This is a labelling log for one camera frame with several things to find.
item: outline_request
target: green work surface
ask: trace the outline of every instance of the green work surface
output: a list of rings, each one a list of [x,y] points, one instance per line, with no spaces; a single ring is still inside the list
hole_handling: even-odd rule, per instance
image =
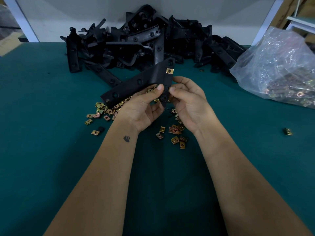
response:
[[[64,43],[24,43],[0,59],[0,235],[42,235],[96,154],[111,122],[86,115],[109,86],[91,71],[70,74]],[[111,70],[125,80],[137,71]],[[230,78],[177,64],[193,79],[234,141],[315,233],[315,110],[261,99]],[[160,126],[138,138],[124,235],[226,235],[215,189],[196,139],[173,145]],[[288,127],[293,136],[286,136]]]

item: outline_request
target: plastic bag of metal clips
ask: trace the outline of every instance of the plastic bag of metal clips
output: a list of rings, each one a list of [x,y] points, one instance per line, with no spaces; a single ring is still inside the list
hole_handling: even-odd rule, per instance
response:
[[[257,96],[315,108],[315,55],[294,31],[269,27],[230,73]]]

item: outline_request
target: fingernail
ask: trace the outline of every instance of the fingernail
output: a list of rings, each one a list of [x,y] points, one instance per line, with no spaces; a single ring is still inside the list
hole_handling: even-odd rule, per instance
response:
[[[158,89],[158,90],[161,90],[162,87],[163,87],[163,84],[159,84],[158,87],[157,87],[157,89]]]

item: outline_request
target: person's left hand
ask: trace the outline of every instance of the person's left hand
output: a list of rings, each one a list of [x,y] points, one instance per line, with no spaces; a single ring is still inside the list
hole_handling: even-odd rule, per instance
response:
[[[160,84],[154,90],[147,93],[147,90],[150,87],[151,86],[135,93],[120,109],[115,121],[128,121],[137,129],[138,133],[150,126],[151,123],[164,111],[164,107],[160,101],[156,104],[150,105],[154,99],[161,96],[164,90],[164,85]]]

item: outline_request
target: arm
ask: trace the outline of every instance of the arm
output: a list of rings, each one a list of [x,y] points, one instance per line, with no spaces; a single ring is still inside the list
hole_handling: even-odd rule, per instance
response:
[[[119,111],[100,149],[44,236],[122,235],[138,134],[163,113],[150,106],[163,85],[135,94]]]
[[[312,235],[249,162],[217,119],[202,89],[176,76],[170,93],[207,163],[229,235]]]

